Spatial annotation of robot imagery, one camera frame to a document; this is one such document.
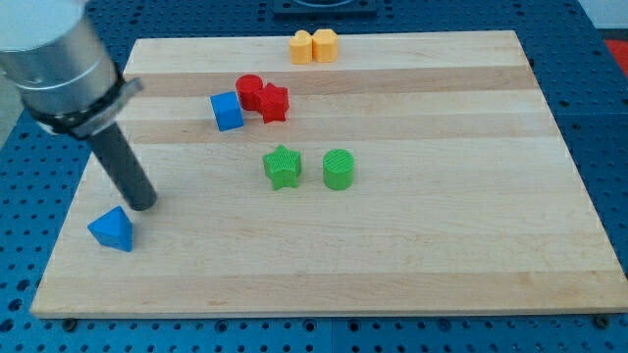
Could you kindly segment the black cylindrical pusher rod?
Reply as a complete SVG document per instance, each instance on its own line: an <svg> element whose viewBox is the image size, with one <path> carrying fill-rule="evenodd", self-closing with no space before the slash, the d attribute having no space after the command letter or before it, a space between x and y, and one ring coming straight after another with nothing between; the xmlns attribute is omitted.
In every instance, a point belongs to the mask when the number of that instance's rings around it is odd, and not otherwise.
<svg viewBox="0 0 628 353"><path fill-rule="evenodd" d="M87 143L133 210L144 211L155 204L156 190L117 123L90 136Z"/></svg>

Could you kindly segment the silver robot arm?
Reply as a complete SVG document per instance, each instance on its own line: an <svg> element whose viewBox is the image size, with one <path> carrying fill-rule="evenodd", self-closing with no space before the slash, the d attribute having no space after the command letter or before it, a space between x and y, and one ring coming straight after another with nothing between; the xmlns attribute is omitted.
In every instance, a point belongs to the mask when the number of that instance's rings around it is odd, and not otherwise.
<svg viewBox="0 0 628 353"><path fill-rule="evenodd" d="M156 202L154 187L116 123L142 83L123 77L84 2L2 0L1 73L49 132L89 144L132 209Z"/></svg>

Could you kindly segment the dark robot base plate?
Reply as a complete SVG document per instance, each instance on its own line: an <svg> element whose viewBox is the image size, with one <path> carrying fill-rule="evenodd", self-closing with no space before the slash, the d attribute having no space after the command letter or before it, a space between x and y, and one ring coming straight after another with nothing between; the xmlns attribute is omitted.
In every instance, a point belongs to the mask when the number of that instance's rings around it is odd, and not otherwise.
<svg viewBox="0 0 628 353"><path fill-rule="evenodd" d="M375 16L376 0L270 0L275 17Z"/></svg>

